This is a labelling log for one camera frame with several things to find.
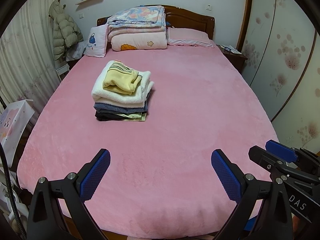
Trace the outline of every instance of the green jacket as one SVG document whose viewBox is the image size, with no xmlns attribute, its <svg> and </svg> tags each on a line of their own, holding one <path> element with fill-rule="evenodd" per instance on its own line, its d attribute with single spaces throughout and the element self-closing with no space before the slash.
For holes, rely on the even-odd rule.
<svg viewBox="0 0 320 240">
<path fill-rule="evenodd" d="M 83 36 L 73 18 L 64 13 L 60 1 L 50 5 L 49 16 L 53 19 L 53 58 L 57 60 L 66 48 L 83 41 Z"/>
</svg>

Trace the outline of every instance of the nightstand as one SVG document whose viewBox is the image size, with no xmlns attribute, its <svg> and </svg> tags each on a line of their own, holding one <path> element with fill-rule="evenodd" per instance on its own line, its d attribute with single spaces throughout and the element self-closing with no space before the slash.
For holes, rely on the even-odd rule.
<svg viewBox="0 0 320 240">
<path fill-rule="evenodd" d="M 241 74 L 244 68 L 244 62 L 248 58 L 243 54 L 234 54 L 230 51 L 226 51 L 223 48 L 221 48 L 220 45 L 217 45 L 217 46 L 221 50 L 223 55 L 230 61 L 230 63 L 235 67 L 235 69 L 238 70 L 238 72 Z"/>
</svg>

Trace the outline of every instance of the blue jeans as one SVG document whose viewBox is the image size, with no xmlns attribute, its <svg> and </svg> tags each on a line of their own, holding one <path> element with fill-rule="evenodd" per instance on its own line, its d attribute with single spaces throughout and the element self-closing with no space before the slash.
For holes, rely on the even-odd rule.
<svg viewBox="0 0 320 240">
<path fill-rule="evenodd" d="M 104 103 L 94 103 L 94 109 L 99 114 L 102 113 L 109 113 L 109 114 L 133 114 L 137 112 L 146 112 L 148 111 L 148 98 L 149 98 L 150 93 L 147 95 L 147 100 L 145 101 L 144 107 L 137 107 L 137 108 L 125 108 L 125 107 L 120 107 L 120 106 L 113 106 L 109 104 L 104 104 Z"/>
</svg>

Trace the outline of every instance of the pink bed sheet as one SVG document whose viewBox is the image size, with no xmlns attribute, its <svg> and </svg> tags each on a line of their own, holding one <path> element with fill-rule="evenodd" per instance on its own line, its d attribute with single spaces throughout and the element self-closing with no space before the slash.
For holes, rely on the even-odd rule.
<svg viewBox="0 0 320 240">
<path fill-rule="evenodd" d="M 151 71 L 145 122 L 96 120 L 91 89 L 113 59 Z M 141 238 L 203 235 L 219 230 L 235 207 L 211 166 L 212 151 L 221 148 L 244 173 L 268 180 L 248 150 L 270 139 L 277 136 L 260 102 L 217 46 L 108 51 L 84 56 L 62 81 L 31 133 L 18 177 L 33 192 L 41 176 L 62 179 L 106 148 L 110 167 L 85 203 L 101 229 Z"/>
</svg>

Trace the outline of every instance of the bed frame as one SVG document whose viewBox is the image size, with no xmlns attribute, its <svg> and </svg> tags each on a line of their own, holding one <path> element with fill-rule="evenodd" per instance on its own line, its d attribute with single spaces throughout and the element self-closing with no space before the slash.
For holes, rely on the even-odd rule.
<svg viewBox="0 0 320 240">
<path fill-rule="evenodd" d="M 207 33 L 210 40 L 213 38 L 214 17 L 197 14 L 179 7 L 163 5 L 165 20 L 170 27 L 189 28 Z M 99 18 L 97 26 L 107 23 L 109 17 Z"/>
</svg>

